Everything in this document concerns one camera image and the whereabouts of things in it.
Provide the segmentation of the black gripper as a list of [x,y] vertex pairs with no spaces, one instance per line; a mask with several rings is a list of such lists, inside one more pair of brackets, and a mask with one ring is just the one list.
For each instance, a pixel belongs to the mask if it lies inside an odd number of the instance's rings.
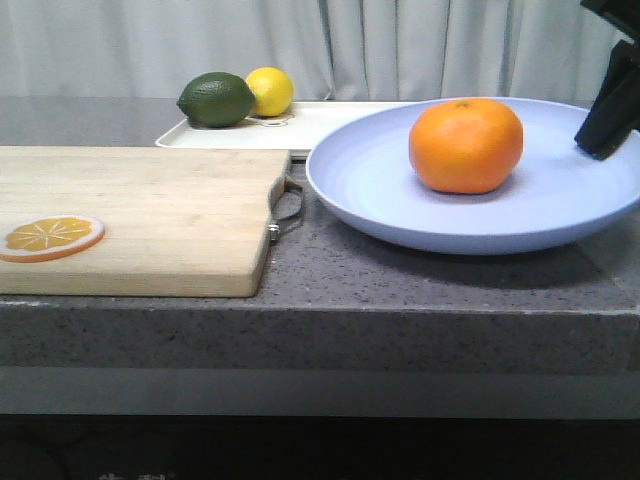
[[[633,40],[639,39],[639,0],[581,0],[580,5]],[[612,49],[600,90],[574,140],[604,160],[639,127],[639,47],[620,40]]]

